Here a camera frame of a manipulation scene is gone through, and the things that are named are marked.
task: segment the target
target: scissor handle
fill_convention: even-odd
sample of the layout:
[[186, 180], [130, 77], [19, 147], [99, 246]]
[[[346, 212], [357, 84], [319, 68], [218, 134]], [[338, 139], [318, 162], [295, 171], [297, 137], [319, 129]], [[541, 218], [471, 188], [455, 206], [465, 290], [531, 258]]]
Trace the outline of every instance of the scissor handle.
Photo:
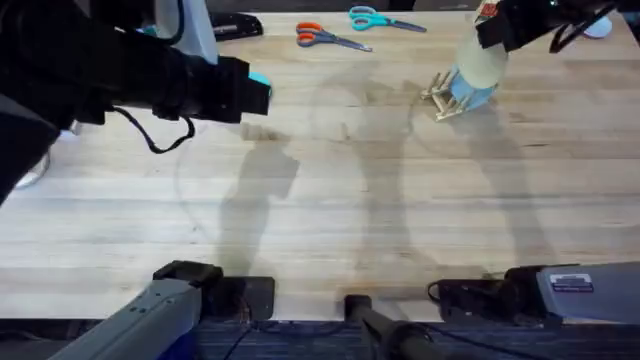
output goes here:
[[351, 10], [349, 10], [349, 17], [352, 19], [359, 17], [368, 17], [376, 14], [378, 14], [378, 12], [371, 6], [354, 6], [351, 8]]
[[304, 22], [299, 23], [296, 26], [296, 32], [301, 34], [303, 32], [312, 33], [312, 34], [326, 34], [327, 32], [324, 30], [322, 25], [314, 22]]
[[309, 47], [318, 43], [316, 35], [311, 32], [301, 32], [298, 34], [298, 46]]
[[351, 20], [351, 27], [353, 28], [353, 30], [358, 30], [358, 31], [367, 30], [373, 25], [374, 24], [371, 21], [371, 18], [361, 17], [361, 18], [354, 18], [353, 20]]

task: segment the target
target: wooden table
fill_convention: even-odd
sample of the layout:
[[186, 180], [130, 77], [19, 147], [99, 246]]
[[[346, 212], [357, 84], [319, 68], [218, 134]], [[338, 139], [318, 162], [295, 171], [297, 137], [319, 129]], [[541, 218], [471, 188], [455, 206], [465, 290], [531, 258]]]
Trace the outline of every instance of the wooden table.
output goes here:
[[[275, 277], [279, 319], [340, 318], [364, 292], [434, 320], [433, 280], [640, 258], [640, 49], [619, 15], [604, 40], [513, 53], [490, 106], [438, 124], [418, 93], [471, 14], [395, 16], [429, 32], [264, 14], [264, 37], [220, 44], [274, 84], [244, 130], [199, 121], [153, 155], [113, 115], [59, 142], [46, 178], [0, 210], [0, 318], [107, 317], [174, 259]], [[302, 20], [374, 52], [300, 48]], [[184, 131], [134, 114], [159, 144]]]

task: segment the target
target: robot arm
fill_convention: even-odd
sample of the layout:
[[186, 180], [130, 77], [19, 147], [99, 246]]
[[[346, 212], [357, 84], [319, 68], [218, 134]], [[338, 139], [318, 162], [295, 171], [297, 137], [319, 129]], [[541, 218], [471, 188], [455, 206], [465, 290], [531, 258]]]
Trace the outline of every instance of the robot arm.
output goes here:
[[172, 47], [181, 33], [131, 30], [155, 20], [153, 0], [110, 2], [92, 0], [89, 17], [73, 0], [0, 0], [0, 202], [60, 130], [73, 120], [103, 125], [115, 105], [168, 120], [238, 123], [243, 112], [267, 113], [269, 87], [249, 79], [248, 63], [212, 65]]
[[517, 50], [558, 29], [549, 52], [558, 53], [612, 10], [640, 11], [637, 0], [501, 0], [496, 15], [476, 26], [483, 48]]

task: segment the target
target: blue-handled scissors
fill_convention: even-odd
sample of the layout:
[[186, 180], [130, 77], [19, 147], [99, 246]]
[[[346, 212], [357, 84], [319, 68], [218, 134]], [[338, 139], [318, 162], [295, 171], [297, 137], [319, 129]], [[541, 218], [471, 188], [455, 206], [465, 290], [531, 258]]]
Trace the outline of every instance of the blue-handled scissors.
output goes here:
[[394, 26], [400, 29], [427, 32], [422, 26], [409, 24], [404, 21], [398, 21], [379, 14], [376, 9], [369, 6], [354, 6], [349, 10], [351, 27], [354, 30], [367, 30], [372, 26]]

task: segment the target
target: wooden stand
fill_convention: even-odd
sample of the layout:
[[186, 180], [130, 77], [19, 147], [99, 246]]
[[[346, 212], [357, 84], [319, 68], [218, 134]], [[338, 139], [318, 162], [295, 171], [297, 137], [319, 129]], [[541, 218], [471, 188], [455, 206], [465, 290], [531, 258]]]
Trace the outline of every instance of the wooden stand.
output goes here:
[[440, 78], [440, 73], [437, 73], [431, 81], [431, 85], [420, 93], [423, 100], [430, 97], [438, 107], [439, 112], [436, 113], [436, 122], [444, 119], [462, 114], [466, 111], [469, 101], [473, 97], [473, 92], [467, 94], [460, 101], [451, 93], [451, 82], [458, 76], [459, 71], [452, 74], [451, 70]]

